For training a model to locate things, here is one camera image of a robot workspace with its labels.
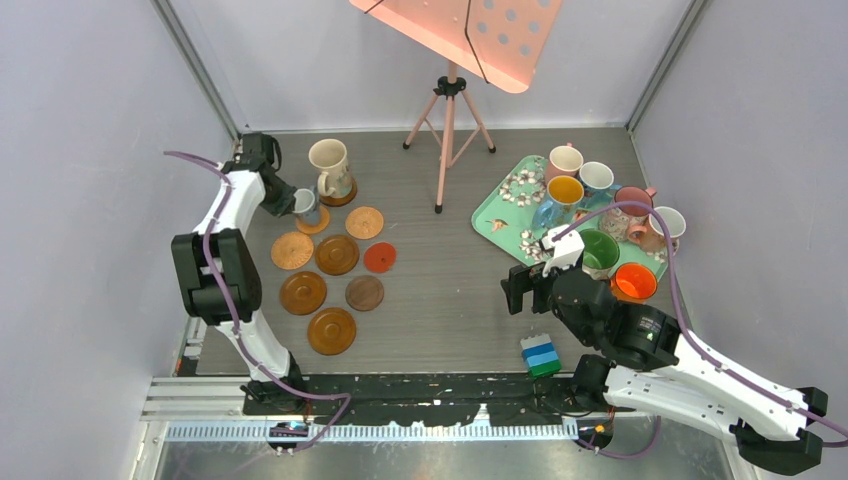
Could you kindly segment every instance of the green mug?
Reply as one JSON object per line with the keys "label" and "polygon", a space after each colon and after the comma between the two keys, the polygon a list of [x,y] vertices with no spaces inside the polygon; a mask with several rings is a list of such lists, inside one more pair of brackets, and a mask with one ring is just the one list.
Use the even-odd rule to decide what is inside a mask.
{"label": "green mug", "polygon": [[612,267],[618,263],[618,242],[600,230],[586,229],[580,232],[583,239],[583,271],[594,280],[610,278]]}

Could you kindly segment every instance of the dark wooden coaster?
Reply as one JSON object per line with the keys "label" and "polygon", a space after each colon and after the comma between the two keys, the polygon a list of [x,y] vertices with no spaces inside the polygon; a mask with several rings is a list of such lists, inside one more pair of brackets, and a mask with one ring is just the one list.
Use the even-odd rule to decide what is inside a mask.
{"label": "dark wooden coaster", "polygon": [[371,275],[356,277],[347,284],[345,299],[354,310],[374,310],[383,301],[383,282]]}
{"label": "dark wooden coaster", "polygon": [[327,237],[315,249],[315,263],[328,275],[344,275],[359,262],[356,240],[347,235]]}
{"label": "dark wooden coaster", "polygon": [[328,207],[341,207],[342,205],[347,205],[352,202],[354,198],[356,198],[356,193],[359,190],[356,188],[356,179],[353,179],[353,188],[350,189],[350,193],[345,195],[342,198],[333,198],[333,197],[325,197],[323,195],[320,196],[321,203]]}
{"label": "dark wooden coaster", "polygon": [[306,336],[312,349],[321,355],[338,355],[353,344],[356,322],[347,310],[327,308],[312,317]]}
{"label": "dark wooden coaster", "polygon": [[327,299],[327,284],[315,272],[297,272],[280,287],[280,303],[293,315],[308,315]]}

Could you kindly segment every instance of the music stand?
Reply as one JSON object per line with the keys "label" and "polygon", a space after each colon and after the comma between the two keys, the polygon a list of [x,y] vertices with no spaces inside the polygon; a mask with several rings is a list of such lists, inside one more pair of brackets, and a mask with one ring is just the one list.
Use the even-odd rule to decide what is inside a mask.
{"label": "music stand", "polygon": [[[482,132],[489,151],[495,152],[495,144],[465,90],[466,82],[457,76],[458,67],[505,92],[527,90],[562,0],[350,0],[350,3],[448,60],[447,76],[438,79],[424,113],[403,143],[404,149],[409,148],[422,123],[433,130],[427,115],[436,100],[444,96],[447,108],[441,141],[433,130],[442,148],[436,195],[436,213],[441,213],[446,170],[459,159],[474,136]],[[454,156],[457,93],[468,104],[477,128]]]}

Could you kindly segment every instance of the orange mug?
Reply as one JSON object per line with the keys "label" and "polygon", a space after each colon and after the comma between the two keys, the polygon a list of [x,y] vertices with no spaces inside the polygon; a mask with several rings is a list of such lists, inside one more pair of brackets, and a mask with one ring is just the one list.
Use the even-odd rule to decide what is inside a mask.
{"label": "orange mug", "polygon": [[645,303],[657,292],[657,277],[644,265],[625,263],[610,279],[610,289],[623,302]]}

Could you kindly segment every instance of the green block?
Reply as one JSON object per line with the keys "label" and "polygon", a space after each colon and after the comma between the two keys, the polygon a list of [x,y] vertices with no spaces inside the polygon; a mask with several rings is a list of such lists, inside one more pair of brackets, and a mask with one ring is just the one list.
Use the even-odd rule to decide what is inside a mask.
{"label": "green block", "polygon": [[546,375],[553,375],[554,373],[562,370],[562,364],[559,363],[559,360],[554,362],[543,363],[541,365],[536,365],[535,367],[530,368],[530,376],[533,378],[544,377]]}

